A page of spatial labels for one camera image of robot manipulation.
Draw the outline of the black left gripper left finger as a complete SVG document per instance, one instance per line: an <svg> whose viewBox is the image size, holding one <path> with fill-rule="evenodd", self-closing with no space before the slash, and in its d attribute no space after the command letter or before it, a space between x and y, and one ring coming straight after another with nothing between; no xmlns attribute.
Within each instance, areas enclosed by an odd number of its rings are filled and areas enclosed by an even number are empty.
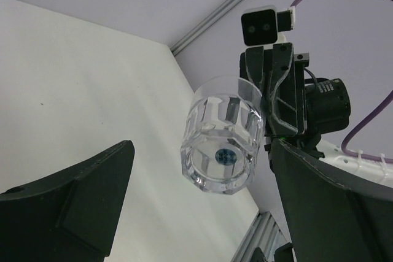
<svg viewBox="0 0 393 262"><path fill-rule="evenodd" d="M134 160L132 141L1 193L1 261L104 261Z"/></svg>

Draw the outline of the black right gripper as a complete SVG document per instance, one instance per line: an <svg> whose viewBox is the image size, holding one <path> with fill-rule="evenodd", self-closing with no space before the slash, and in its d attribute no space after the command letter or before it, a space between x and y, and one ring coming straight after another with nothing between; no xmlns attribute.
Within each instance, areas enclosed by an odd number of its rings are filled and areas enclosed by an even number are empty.
<svg viewBox="0 0 393 262"><path fill-rule="evenodd" d="M351 103L343 81L317 78L308 66L309 55L294 55L290 42L240 54L239 76L265 97L266 135L299 139L348 127Z"/></svg>

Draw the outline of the clear plastic cup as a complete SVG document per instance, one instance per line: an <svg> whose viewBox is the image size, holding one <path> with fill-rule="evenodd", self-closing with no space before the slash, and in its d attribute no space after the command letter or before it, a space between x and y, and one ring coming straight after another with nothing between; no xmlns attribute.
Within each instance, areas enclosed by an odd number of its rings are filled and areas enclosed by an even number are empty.
<svg viewBox="0 0 393 262"><path fill-rule="evenodd" d="M220 76L194 93L181 144L182 175L203 192L233 195L254 179L264 135L260 90Z"/></svg>

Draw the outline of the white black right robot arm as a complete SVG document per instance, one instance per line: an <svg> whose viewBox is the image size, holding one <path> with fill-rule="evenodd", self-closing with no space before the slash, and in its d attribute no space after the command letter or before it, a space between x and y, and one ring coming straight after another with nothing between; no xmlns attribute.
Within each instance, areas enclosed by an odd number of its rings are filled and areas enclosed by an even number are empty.
<svg viewBox="0 0 393 262"><path fill-rule="evenodd" d="M349 125L351 103L341 79L317 78L308 69L309 55L295 54L291 43L247 48L240 56L239 74L263 94L266 149L273 139L290 145L369 181L392 186L392 159L348 149L349 141L390 103L389 94L335 146L322 135Z"/></svg>

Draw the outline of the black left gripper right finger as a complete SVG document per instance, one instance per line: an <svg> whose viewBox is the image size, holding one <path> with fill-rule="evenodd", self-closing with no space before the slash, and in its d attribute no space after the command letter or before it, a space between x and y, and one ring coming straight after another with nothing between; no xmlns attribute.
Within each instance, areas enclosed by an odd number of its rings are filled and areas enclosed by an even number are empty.
<svg viewBox="0 0 393 262"><path fill-rule="evenodd" d="M280 139L270 161L297 261L392 261L392 188Z"/></svg>

